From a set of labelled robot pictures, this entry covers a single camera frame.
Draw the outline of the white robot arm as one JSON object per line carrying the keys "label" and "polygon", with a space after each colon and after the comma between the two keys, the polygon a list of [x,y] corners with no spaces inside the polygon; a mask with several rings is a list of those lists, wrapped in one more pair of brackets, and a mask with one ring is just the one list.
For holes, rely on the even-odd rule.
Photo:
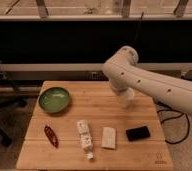
{"label": "white robot arm", "polygon": [[117,93],[136,89],[192,116],[192,82],[140,69],[138,59],[134,48],[123,46],[103,64],[112,89]]}

